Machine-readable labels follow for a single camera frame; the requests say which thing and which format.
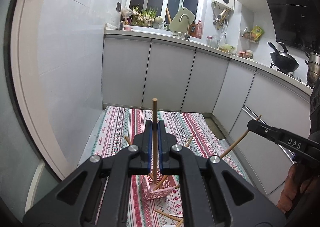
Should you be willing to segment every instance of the cutting board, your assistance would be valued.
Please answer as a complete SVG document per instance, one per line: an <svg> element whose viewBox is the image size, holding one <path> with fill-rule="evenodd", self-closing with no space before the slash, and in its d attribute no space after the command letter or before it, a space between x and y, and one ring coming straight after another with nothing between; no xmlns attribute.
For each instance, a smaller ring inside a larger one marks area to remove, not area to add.
<svg viewBox="0 0 320 227"><path fill-rule="evenodd" d="M182 32L186 33L187 27L188 27L188 19L187 17L183 17L181 22L179 21L182 14L187 14L190 19L190 25L195 20L195 15L189 11L187 8L182 7L180 10L178 10L177 14L174 16L173 20L169 24L169 29L172 32Z"/></svg>

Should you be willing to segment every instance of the wok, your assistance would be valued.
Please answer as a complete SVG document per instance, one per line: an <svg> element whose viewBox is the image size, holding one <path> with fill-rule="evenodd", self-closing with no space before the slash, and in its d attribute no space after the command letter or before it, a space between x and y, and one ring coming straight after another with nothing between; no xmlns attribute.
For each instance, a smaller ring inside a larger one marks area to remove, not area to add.
<svg viewBox="0 0 320 227"><path fill-rule="evenodd" d="M284 70L287 72L295 71L299 67L299 64L293 56L288 54L288 50L284 43L278 42L278 44L282 46L284 52L278 51L271 42L268 42L268 45L274 50L274 52L270 53L273 63L280 70Z"/></svg>

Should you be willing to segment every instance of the pink bottle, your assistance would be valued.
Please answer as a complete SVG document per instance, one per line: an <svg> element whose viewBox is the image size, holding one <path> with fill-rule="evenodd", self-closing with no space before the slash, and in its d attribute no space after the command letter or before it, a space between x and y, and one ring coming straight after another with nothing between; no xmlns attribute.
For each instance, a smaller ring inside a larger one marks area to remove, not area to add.
<svg viewBox="0 0 320 227"><path fill-rule="evenodd" d="M202 38L203 26L201 24L201 20L199 20L198 24L196 25L195 36L196 38Z"/></svg>

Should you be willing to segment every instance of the pink plastic basket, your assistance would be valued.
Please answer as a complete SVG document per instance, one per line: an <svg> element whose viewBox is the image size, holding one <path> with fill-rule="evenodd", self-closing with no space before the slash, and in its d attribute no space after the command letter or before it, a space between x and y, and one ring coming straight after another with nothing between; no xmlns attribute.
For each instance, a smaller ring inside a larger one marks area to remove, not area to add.
<svg viewBox="0 0 320 227"><path fill-rule="evenodd" d="M160 182L162 179L162 174L160 174L160 171L158 169L157 171L157 182ZM174 187L177 185L177 181L174 176L170 175L167 177L167 179L162 183L162 185L159 187L159 189L153 191L153 189L156 187L155 184L153 184L153 181L150 176L144 176L141 185L143 193L147 200L157 199L157 198L163 198L166 197L171 193L171 191L174 189Z"/></svg>

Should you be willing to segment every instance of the wooden dowel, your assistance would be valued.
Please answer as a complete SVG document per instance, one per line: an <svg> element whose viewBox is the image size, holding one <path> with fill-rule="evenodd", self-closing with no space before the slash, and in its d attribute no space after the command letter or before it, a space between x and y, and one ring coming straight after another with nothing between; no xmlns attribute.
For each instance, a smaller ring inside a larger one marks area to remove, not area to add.
<svg viewBox="0 0 320 227"><path fill-rule="evenodd" d="M187 147L189 147L189 145L190 145L190 143L191 143L191 141L192 141L192 139L193 139L193 135L191 136L191 138L189 139L189 141L188 141L188 143L187 143L187 145L185 145L185 147L187 148Z"/></svg>
<svg viewBox="0 0 320 227"><path fill-rule="evenodd" d="M157 171L158 171L158 107L157 98L152 99L152 159L153 159L153 183L157 184Z"/></svg>
<svg viewBox="0 0 320 227"><path fill-rule="evenodd" d="M127 136L124 136L125 140L127 141L128 145L131 146L132 142L130 141L130 139ZM151 173L149 173L149 176L151 177L152 181L153 181L153 176Z"/></svg>
<svg viewBox="0 0 320 227"><path fill-rule="evenodd" d="M178 222L178 224L176 225L176 227L179 227L182 223L183 223L183 218L180 220L180 222Z"/></svg>
<svg viewBox="0 0 320 227"><path fill-rule="evenodd" d="M128 145L131 146L132 143L131 143L130 139L129 139L127 136L124 136L124 138L125 138L125 140L127 141Z"/></svg>
<svg viewBox="0 0 320 227"><path fill-rule="evenodd" d="M192 136L190 137L190 139L188 140L187 144L185 145L186 148L189 147L189 145L190 145L193 137L194 137L194 136L192 135ZM162 177L162 179L160 180L160 182L157 184L157 186L153 189L153 191L157 190L157 189L162 185L162 183L167 179L167 177L168 177L167 175L164 175L164 176Z"/></svg>
<svg viewBox="0 0 320 227"><path fill-rule="evenodd" d="M166 216L166 217L168 217L168 218L170 218L170 219L172 219L172 220L175 220L175 221L177 221L177 222L180 222L180 220L181 220L181 219L179 219L179 218L177 218L177 217L174 217L174 216L172 216L172 215L166 214L166 213L164 213L164 212L162 212L162 211L159 211L159 210L155 210L155 212L158 213L158 214L161 214L161 215L163 215L163 216Z"/></svg>
<svg viewBox="0 0 320 227"><path fill-rule="evenodd" d="M153 189L153 191L157 190L162 185L162 183L167 179L167 177L168 177L167 175L164 175L161 178L160 182L157 184L157 186Z"/></svg>
<svg viewBox="0 0 320 227"><path fill-rule="evenodd" d="M257 117L256 121L258 121L261 118L261 115L259 115L259 117ZM224 158L231 150L234 149L234 147L236 145L239 144L240 141L242 141L242 139L249 133L250 130L246 130L245 133L235 142L233 143L225 152L222 153L222 155L220 155L220 158Z"/></svg>

